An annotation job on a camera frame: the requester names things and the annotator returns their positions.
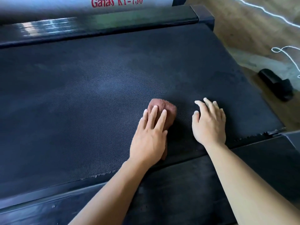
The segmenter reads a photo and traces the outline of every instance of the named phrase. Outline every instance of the treadmill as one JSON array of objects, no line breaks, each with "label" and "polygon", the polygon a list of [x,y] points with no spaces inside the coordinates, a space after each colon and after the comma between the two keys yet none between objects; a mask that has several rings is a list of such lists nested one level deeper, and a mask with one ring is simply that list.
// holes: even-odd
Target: treadmill
[{"label": "treadmill", "polygon": [[284,147],[299,171],[284,125],[214,25],[195,5],[0,26],[0,224],[69,223],[128,159],[152,98],[178,114],[167,159],[146,174],[124,224],[236,222],[192,134],[204,97],[226,112],[229,148],[247,159]]}]

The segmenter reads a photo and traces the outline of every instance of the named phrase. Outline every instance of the black running belt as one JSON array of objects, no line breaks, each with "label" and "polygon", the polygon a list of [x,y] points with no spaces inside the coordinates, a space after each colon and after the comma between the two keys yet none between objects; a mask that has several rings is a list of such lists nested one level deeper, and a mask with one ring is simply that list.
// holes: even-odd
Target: black running belt
[{"label": "black running belt", "polygon": [[204,24],[1,49],[0,68],[0,197],[118,170],[152,98],[178,107],[166,163],[206,154],[204,97],[229,143],[283,127]]}]

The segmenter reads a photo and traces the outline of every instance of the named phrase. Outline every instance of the brown towel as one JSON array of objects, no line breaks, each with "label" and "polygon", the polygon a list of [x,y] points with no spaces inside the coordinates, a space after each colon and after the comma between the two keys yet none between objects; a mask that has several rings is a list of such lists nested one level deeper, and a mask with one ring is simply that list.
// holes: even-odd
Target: brown towel
[{"label": "brown towel", "polygon": [[[156,116],[156,119],[155,119],[155,125],[156,125],[161,113],[163,112],[163,110],[166,109],[167,118],[166,118],[165,125],[163,126],[163,130],[168,130],[171,127],[171,125],[173,125],[173,122],[176,118],[177,107],[174,106],[172,103],[166,101],[166,100],[152,99],[151,102],[148,105],[148,113],[149,114],[151,113],[151,111],[152,111],[152,109],[155,105],[158,106],[157,116]],[[163,156],[161,157],[161,159],[165,160],[166,157],[167,157],[167,142],[166,142],[165,151],[163,152]]]}]

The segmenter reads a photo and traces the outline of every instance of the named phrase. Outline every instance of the concrete floor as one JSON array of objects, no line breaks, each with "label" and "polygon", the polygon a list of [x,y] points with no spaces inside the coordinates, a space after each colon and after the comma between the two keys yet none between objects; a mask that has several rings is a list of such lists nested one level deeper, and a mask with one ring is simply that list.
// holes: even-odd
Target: concrete floor
[{"label": "concrete floor", "polygon": [[[245,1],[300,24],[300,0]],[[249,81],[261,90],[288,131],[299,130],[300,79],[297,76],[300,73],[284,53],[273,53],[271,48],[287,45],[300,48],[300,29],[236,0],[187,0],[186,4],[203,4],[209,9],[216,18],[215,34],[242,66]],[[300,51],[288,48],[287,52],[300,65]],[[295,88],[295,97],[291,101],[281,102],[257,77],[256,73],[263,68],[291,80]]]}]

